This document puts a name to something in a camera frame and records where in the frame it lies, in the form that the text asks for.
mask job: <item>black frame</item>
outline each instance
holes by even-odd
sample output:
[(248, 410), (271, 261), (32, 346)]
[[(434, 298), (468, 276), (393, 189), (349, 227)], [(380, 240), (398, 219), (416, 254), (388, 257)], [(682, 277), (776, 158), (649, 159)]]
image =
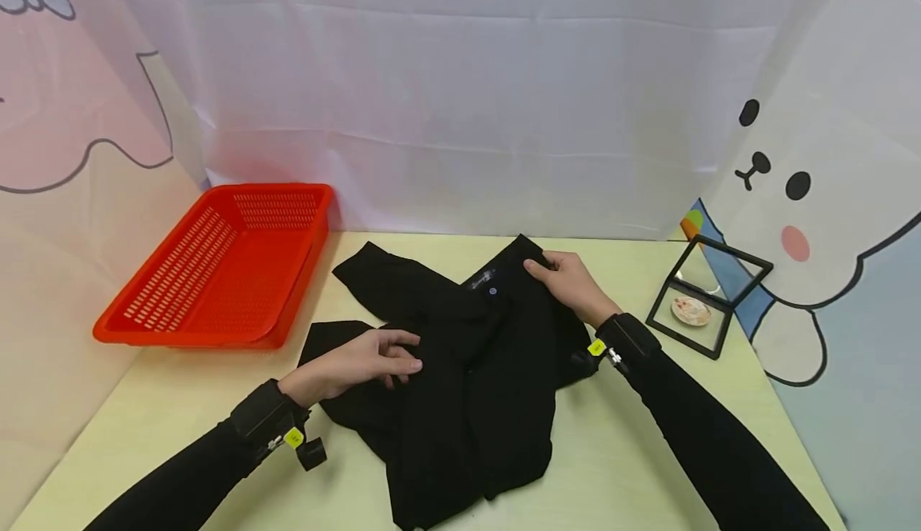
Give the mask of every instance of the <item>black frame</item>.
[[(716, 250), (722, 251), (723, 253), (733, 256), (736, 260), (745, 261), (754, 266), (761, 268), (761, 272), (758, 272), (757, 275), (752, 276), (752, 280), (745, 286), (743, 290), (739, 292), (737, 296), (732, 301), (724, 297), (717, 297), (716, 295), (711, 295), (707, 291), (697, 287), (693, 283), (688, 283), (681, 278), (678, 278), (678, 271), (681, 266), (684, 265), (684, 261), (691, 256), (691, 252), (695, 246), (703, 244), (704, 246), (713, 247)], [(735, 312), (735, 308), (739, 306), (745, 297), (752, 292), (752, 289), (757, 287), (759, 283), (764, 279), (774, 269), (774, 264), (770, 261), (766, 261), (762, 258), (754, 257), (753, 254), (745, 253), (740, 249), (735, 247), (727, 246), (723, 242), (719, 242), (715, 239), (705, 238), (704, 235), (697, 234), (695, 237), (688, 243), (688, 246), (684, 249), (684, 253), (681, 254), (681, 257), (678, 259), (678, 262), (672, 268), (672, 272), (668, 273), (668, 278), (665, 283), (662, 284), (662, 288), (659, 289), (659, 296), (656, 297), (655, 302), (653, 302), (652, 310), (649, 311), (649, 315), (646, 318), (646, 324), (665, 333), (665, 335), (675, 339), (680, 344), (686, 345), (691, 349), (697, 351), (704, 356), (710, 357), (713, 361), (720, 359), (720, 354), (723, 351), (723, 343), (726, 342), (726, 332), (729, 329), (729, 321), (732, 320), (732, 314)], [(714, 344), (713, 349), (705, 348), (700, 343), (693, 341), (690, 337), (685, 337), (681, 335), (678, 331), (667, 327), (666, 325), (660, 324), (656, 321), (656, 313), (659, 313), (659, 308), (662, 305), (662, 300), (665, 299), (665, 294), (668, 289), (679, 289), (683, 293), (695, 298), (698, 301), (702, 301), (705, 305), (709, 305), (715, 308), (717, 311), (723, 313), (723, 320), (720, 324), (720, 330), (716, 332), (716, 343)]]

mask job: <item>table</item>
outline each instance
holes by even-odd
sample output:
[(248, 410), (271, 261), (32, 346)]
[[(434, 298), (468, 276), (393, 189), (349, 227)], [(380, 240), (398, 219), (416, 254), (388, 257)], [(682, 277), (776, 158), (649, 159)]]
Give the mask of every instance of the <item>table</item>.
[[(296, 364), (311, 321), (377, 320), (329, 272), (366, 241), (463, 281), (511, 238), (420, 234), (331, 234), (289, 342), (272, 353), (145, 349), (52, 472), (13, 531), (84, 529), (98, 512), (189, 444), (268, 377)], [(644, 319), (683, 242), (535, 239), (575, 251), (600, 286)], [(670, 338), (663, 349), (763, 442), (835, 531), (843, 531), (819, 475), (783, 413), (737, 321), (719, 361)], [(480, 501), (444, 531), (610, 529), (712, 530), (716, 522), (684, 476), (646, 408), (607, 363), (556, 395), (553, 457), (544, 478)], [(310, 473), (290, 449), (269, 457), (233, 490), (205, 529), (296, 531), (395, 529), (384, 468), (357, 434), (317, 406), (309, 435), (329, 459)]]

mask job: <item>pink cheek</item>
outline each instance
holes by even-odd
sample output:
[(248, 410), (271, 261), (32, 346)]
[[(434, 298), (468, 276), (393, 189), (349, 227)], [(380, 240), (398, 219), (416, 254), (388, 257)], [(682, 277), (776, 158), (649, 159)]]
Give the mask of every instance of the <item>pink cheek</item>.
[(802, 263), (808, 259), (810, 249), (808, 249), (808, 240), (801, 230), (794, 226), (787, 226), (780, 232), (780, 242), (783, 245), (783, 251), (794, 261)]

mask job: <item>yellow tag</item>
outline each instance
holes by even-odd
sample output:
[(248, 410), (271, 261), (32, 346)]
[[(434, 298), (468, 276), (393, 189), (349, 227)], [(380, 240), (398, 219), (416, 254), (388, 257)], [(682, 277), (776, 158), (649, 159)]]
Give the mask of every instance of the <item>yellow tag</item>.
[(297, 428), (291, 428), (288, 433), (285, 433), (285, 442), (287, 445), (291, 445), (294, 449), (301, 446), (304, 442), (304, 435), (297, 430)]
[(595, 342), (588, 346), (588, 352), (595, 357), (598, 357), (604, 353), (604, 350), (607, 348), (608, 346), (604, 344), (604, 341), (601, 341), (601, 339), (595, 339)]

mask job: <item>black wrist device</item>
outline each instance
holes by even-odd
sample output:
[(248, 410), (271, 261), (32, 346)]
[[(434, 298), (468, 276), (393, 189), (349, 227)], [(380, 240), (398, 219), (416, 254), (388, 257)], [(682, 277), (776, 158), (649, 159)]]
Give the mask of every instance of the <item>black wrist device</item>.
[(237, 433), (251, 445), (259, 465), (280, 445), (287, 444), (297, 452), (304, 471), (326, 461), (323, 441), (317, 437), (306, 441), (304, 424), (310, 411), (303, 409), (278, 388), (278, 381), (270, 379), (256, 387), (230, 412), (230, 422)]
[(598, 327), (595, 337), (598, 337), (596, 343), (600, 343), (601, 349), (589, 349), (592, 355), (598, 359), (607, 357), (624, 374), (630, 373), (631, 367), (642, 364), (662, 349), (659, 339), (630, 313), (608, 317)]

